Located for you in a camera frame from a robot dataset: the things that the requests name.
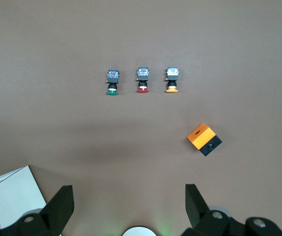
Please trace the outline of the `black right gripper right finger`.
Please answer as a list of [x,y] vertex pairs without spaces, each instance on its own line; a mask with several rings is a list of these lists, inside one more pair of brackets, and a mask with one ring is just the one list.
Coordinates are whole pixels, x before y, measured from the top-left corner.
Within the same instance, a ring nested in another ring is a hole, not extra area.
[[220,210],[211,210],[195,184],[186,185],[186,212],[191,227],[184,236],[282,236],[271,220],[250,217],[244,224]]

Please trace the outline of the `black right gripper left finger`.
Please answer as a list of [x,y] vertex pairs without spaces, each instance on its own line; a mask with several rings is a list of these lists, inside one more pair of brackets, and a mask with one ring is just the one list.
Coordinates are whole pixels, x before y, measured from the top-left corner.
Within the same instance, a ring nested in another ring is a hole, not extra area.
[[74,212],[73,188],[65,185],[39,212],[19,218],[0,228],[0,236],[59,236]]

